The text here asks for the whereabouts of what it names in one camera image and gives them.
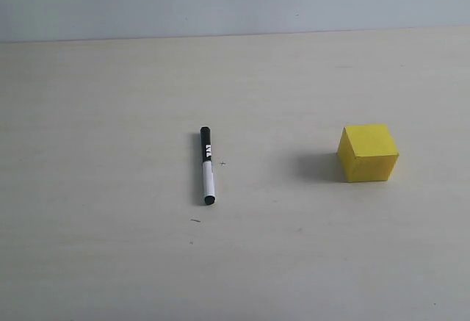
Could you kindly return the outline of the black and white marker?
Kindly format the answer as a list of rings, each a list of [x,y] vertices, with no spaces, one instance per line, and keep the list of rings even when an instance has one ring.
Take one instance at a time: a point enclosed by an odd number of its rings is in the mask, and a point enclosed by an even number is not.
[[[208,126],[200,129],[201,155],[202,155],[202,177],[204,203],[208,206],[216,201],[214,173],[212,167],[212,142],[211,130]]]

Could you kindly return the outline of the yellow cube block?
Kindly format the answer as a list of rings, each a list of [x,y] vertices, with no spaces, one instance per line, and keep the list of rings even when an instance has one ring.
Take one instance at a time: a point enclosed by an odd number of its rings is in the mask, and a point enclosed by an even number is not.
[[[345,126],[337,150],[350,183],[388,181],[399,154],[385,124]]]

